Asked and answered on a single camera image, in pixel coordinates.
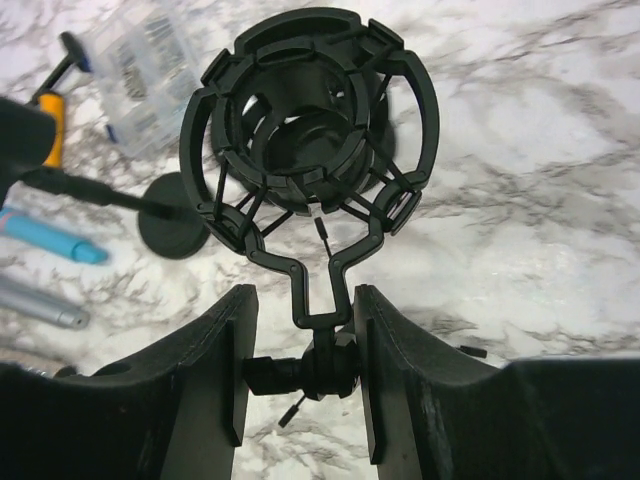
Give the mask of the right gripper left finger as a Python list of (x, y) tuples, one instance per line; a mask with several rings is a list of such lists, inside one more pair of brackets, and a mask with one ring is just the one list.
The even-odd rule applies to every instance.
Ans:
[(251, 285), (96, 373), (1, 368), (5, 479), (227, 479), (244, 433)]

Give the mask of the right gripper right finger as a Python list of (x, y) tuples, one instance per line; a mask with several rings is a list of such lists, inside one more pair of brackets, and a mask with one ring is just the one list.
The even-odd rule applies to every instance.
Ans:
[(354, 320), (369, 456), (382, 479), (635, 479), (639, 363), (495, 368), (421, 329), (376, 288)]

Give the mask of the black round-base mic stand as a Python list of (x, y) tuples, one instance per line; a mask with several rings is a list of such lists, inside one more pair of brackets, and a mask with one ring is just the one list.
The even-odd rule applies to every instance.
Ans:
[(44, 161), (57, 137), (53, 116), (31, 105), (1, 99), (1, 199), (22, 182), (54, 195), (98, 206), (116, 206), (137, 213), (140, 237), (158, 256), (181, 260), (197, 253), (209, 233), (189, 206), (178, 172), (156, 178), (141, 197), (112, 189), (87, 177), (46, 167)]

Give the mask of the tall grey microphone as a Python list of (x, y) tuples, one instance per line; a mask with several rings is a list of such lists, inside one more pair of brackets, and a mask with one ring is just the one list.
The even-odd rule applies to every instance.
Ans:
[(81, 330), (90, 315), (82, 308), (9, 278), (1, 278), (1, 306), (60, 328)]

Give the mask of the blue microphone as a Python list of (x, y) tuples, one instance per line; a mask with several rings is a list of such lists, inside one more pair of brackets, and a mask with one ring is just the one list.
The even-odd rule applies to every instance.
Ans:
[(1, 233), (77, 263), (97, 265), (109, 259), (106, 250), (88, 239), (34, 220), (12, 208), (1, 210)]

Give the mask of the black tripod mic stand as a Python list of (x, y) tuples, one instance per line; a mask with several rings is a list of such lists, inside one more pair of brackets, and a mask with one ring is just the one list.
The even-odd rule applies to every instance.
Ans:
[[(427, 415), (427, 381), (443, 366), (440, 343), (368, 287), (350, 291), (347, 271), (378, 253), (419, 205), (435, 164), (439, 110), (419, 57), (377, 21), (338, 8), (273, 16), (223, 51), (191, 97), (180, 135), (181, 174), (205, 227), (233, 252), (291, 283), (296, 327), (313, 339), (299, 359), (239, 357), (226, 330), (232, 374), (257, 395), (303, 391), (344, 397), (356, 385), (374, 424)], [(333, 309), (312, 313), (308, 272), (270, 252), (259, 227), (264, 204), (283, 219), (343, 212), (366, 235), (329, 250)], [(431, 356), (417, 359), (425, 347)]]

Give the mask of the clear plastic screw box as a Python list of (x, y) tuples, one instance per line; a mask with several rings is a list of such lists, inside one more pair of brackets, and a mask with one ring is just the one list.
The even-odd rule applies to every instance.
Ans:
[(131, 158), (152, 159), (180, 133), (198, 62), (179, 1), (126, 1), (81, 36), (107, 132)]

